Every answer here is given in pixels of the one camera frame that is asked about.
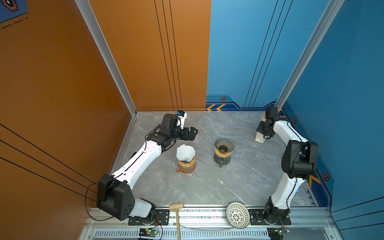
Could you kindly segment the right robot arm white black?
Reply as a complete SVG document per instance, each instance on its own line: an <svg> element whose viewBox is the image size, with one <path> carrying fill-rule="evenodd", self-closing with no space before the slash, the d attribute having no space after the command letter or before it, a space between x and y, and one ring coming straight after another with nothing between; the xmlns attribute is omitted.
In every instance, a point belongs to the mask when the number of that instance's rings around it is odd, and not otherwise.
<svg viewBox="0 0 384 240"><path fill-rule="evenodd" d="M307 140L283 120L263 118L255 140L263 143L275 134L283 140L286 149L281 160L283 175L272 196L265 204L264 219L270 225L283 222L291 212L291 202L303 182L317 170L319 146Z"/></svg>

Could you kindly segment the grey glass dripper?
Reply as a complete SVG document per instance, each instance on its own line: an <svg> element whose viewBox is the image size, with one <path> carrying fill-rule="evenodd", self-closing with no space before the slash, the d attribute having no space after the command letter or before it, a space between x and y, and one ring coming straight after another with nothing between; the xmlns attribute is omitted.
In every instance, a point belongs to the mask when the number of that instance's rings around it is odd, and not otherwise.
<svg viewBox="0 0 384 240"><path fill-rule="evenodd" d="M227 154L231 153L235 148L235 143L232 139L227 137L217 138L215 141L215 148L220 153Z"/></svg>

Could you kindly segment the white paper coffee filter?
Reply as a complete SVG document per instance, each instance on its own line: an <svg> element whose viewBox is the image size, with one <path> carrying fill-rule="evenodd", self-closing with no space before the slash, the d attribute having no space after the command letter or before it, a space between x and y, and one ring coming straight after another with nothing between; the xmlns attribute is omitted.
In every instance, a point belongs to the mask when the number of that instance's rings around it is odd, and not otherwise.
<svg viewBox="0 0 384 240"><path fill-rule="evenodd" d="M178 161L188 164L193 161L196 156L196 151L192 146L181 145L177 148Z"/></svg>

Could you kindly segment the coffee filter pack orange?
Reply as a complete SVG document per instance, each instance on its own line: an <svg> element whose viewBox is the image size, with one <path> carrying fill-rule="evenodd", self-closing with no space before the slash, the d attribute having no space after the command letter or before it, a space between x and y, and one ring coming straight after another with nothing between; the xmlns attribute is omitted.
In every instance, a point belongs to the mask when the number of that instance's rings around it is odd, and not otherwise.
<svg viewBox="0 0 384 240"><path fill-rule="evenodd" d="M262 117L262 120L260 122L261 123L264 123L266 121L266 117L263 116ZM259 131L259 127L257 127L257 132L256 132L256 136L255 136L255 141L259 142L259 143L264 143L265 139L264 139L264 134L262 134L260 131Z"/></svg>

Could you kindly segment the wooden ring holder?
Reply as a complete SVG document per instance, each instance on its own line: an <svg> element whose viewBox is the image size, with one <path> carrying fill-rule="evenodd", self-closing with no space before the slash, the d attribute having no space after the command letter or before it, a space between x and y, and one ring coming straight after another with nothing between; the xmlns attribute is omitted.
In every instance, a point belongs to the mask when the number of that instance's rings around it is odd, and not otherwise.
<svg viewBox="0 0 384 240"><path fill-rule="evenodd" d="M182 161L178 161L179 162L179 165L183 168L190 168L192 166L194 166L196 164L196 159L192 159L192 161L190 161L189 163L184 163Z"/></svg>
<svg viewBox="0 0 384 240"><path fill-rule="evenodd" d="M216 156L218 156L219 158L224 158L224 159L226 159L226 158L228 158L228 157L231 156L232 151L222 153L220 150L215 149L215 154L216 154Z"/></svg>

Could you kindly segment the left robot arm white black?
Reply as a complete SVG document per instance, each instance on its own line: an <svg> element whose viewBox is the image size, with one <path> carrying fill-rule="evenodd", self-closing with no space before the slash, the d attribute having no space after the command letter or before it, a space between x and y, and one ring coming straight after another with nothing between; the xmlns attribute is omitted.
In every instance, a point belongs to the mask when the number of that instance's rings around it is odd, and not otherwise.
<svg viewBox="0 0 384 240"><path fill-rule="evenodd" d="M178 141L193 141L198 133L194 127L185 127L187 113L178 110L165 114L162 123L147 135L138 152L111 175L103 175L98 181L97 208L123 221L127 218L141 218L150 224L155 220L156 205L136 199L132 190L147 167L162 153Z"/></svg>

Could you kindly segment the grey glass pitcher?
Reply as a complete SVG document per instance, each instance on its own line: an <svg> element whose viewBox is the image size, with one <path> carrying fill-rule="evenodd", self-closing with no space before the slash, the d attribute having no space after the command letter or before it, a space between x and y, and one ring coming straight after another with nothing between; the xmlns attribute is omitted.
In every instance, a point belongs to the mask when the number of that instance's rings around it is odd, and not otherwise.
<svg viewBox="0 0 384 240"><path fill-rule="evenodd" d="M221 157L219 157L217 155L214 155L214 160L218 164L218 166L221 168L222 166L225 166L225 165L230 163L231 156L229 156L227 158L221 158Z"/></svg>

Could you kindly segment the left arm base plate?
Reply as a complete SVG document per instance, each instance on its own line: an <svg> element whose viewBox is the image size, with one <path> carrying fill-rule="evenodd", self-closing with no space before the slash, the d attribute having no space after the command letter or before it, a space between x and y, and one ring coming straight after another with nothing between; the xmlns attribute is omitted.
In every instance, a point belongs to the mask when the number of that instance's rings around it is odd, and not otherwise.
<svg viewBox="0 0 384 240"><path fill-rule="evenodd" d="M160 223L162 226L167 226L170 219L169 209L156 209L154 220L150 221L141 217L129 217L129 226L155 226Z"/></svg>

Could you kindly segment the orange glass carafe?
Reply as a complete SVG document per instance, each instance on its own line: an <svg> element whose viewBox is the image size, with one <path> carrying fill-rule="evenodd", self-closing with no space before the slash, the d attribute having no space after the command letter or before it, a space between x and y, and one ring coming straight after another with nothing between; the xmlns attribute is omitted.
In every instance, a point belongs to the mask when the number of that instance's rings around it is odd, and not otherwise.
<svg viewBox="0 0 384 240"><path fill-rule="evenodd" d="M189 174L189 173L192 173L195 169L196 169L195 164L191 165L189 167L184 167L184 166L179 165L178 168L176 169L176 172L177 173L182 172L184 174Z"/></svg>

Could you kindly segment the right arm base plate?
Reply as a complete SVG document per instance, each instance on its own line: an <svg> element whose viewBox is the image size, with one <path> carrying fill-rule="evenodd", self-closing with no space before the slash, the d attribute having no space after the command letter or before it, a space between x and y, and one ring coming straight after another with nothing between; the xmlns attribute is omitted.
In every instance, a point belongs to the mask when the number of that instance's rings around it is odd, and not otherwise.
<svg viewBox="0 0 384 240"><path fill-rule="evenodd" d="M290 216L287 216L283 219L283 221L278 220L272 220L272 222L268 222L264 218L264 210L262 209L250 209L250 223L252 226L261 226L261 225L270 225L270 226L277 226L277 225L284 225L284 226L290 226L292 224Z"/></svg>

